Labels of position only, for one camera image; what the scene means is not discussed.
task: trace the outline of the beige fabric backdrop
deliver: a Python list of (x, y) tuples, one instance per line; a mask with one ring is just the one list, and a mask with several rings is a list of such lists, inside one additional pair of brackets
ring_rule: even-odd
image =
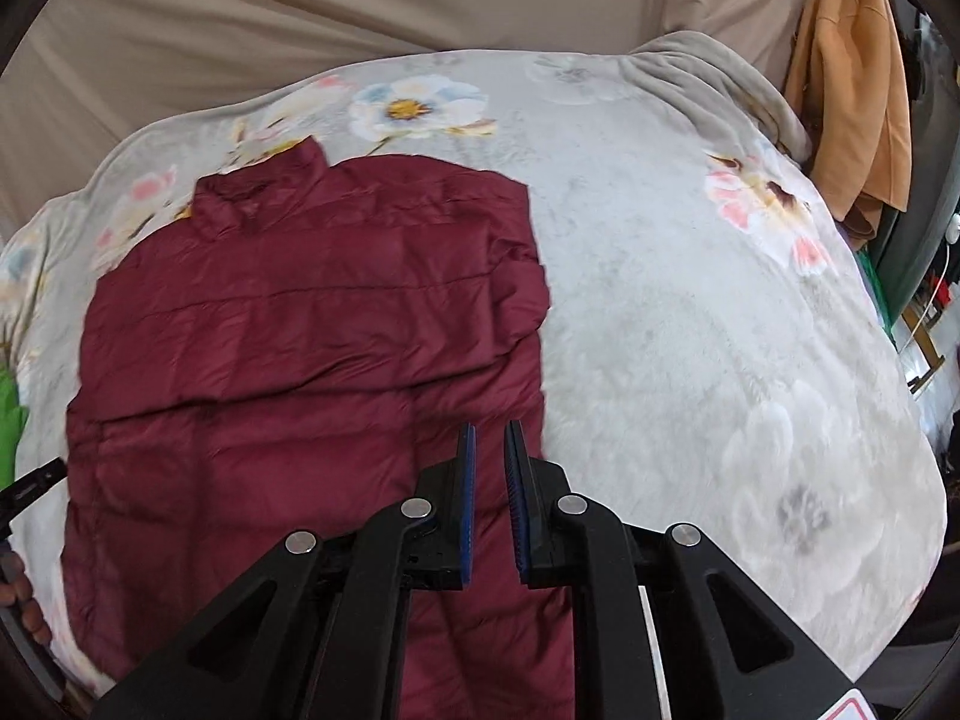
[(623, 53), (692, 28), (781, 85), (805, 0), (51, 0), (0, 76), (0, 233), (149, 122), (429, 50)]

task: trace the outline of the blanket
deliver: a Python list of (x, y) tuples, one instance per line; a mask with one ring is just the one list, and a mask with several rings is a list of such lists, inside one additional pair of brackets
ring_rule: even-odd
[[(24, 472), (64, 453), (98, 275), (189, 213), (195, 181), (289, 148), (415, 153), (527, 184), (552, 308), (544, 452), (625, 522), (699, 524), (851, 678), (939, 556), (944, 493), (856, 264), (796, 162), (809, 143), (754, 68), (699, 33), (631, 55), (437, 53), (354, 65), (167, 119), (0, 257)], [(16, 522), (85, 683), (59, 553), (66, 491)]]

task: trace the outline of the bed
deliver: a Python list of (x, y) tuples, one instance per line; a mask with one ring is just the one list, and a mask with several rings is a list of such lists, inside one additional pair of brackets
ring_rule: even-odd
[[(0, 319), (32, 414), (18, 471), (66, 450), (96, 277), (184, 213), (201, 175), (302, 137), (331, 161), (379, 149), (499, 170), (530, 187), (553, 295), (549, 457), (625, 521), (701, 524), (856, 678), (935, 565), (943, 492), (796, 167), (808, 143), (775, 86), (803, 0), (594, 0), (602, 29), (573, 0), (333, 1), (51, 0), (27, 34), (0, 79)], [(692, 32), (627, 53), (680, 26), (740, 56)], [(423, 53), (450, 47), (527, 51)], [(341, 67), (384, 55), (409, 56)], [(482, 114), (424, 138), (364, 123), (364, 90), (410, 79)], [(767, 213), (770, 181), (805, 210)], [(109, 680), (66, 618), (64, 507), (51, 493), (14, 540), (56, 656), (99, 694)]]

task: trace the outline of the tan coat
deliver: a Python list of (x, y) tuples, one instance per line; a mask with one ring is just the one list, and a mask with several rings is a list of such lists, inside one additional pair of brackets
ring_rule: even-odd
[(910, 108), (887, 0), (808, 0), (784, 95), (813, 138), (809, 174), (859, 247), (906, 210)]

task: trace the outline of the maroon puffer jacket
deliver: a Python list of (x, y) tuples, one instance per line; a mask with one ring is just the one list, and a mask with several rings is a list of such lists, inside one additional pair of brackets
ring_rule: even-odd
[(121, 678), (291, 530), (409, 495), (478, 427), (472, 587), (415, 593), (401, 714), (569, 718), (560, 592), (520, 585), (502, 436), (539, 452), (548, 306), (524, 186), (306, 140), (200, 180), (105, 275), (67, 414), (73, 632)]

